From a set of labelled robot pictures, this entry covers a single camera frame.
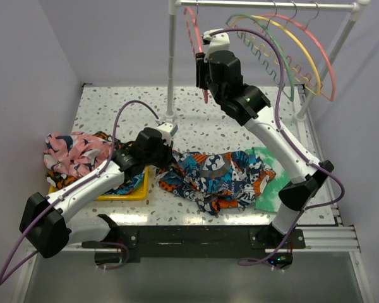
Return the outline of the blue orange patterned shorts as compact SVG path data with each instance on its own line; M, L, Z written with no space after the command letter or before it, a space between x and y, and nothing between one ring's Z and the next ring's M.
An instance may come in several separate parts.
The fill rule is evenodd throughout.
M168 168L156 170L159 187L213 216L254 203L276 177L258 155L245 151L211 155L174 151L173 160Z

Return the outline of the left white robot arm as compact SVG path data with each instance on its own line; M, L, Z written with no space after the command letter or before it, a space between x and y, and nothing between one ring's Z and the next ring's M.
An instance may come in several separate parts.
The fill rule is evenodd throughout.
M97 241L103 247L117 243L118 232L110 221L95 217L91 223L78 223L74 216L95 198L143 172L145 167L165 168L172 162L172 138L177 125L164 122L140 131L131 146L115 151L91 173L43 196L27 199L20 231L43 258L51 258L68 244Z

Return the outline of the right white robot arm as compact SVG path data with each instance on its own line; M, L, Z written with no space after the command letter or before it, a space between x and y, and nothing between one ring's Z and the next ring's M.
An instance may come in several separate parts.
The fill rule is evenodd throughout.
M267 96L243 82L240 60L229 50L195 56L196 86L208 90L227 116L254 134L279 161L289 182L279 191L281 204L268 230L271 245L291 241L294 221L323 186L334 165L312 155L276 117Z

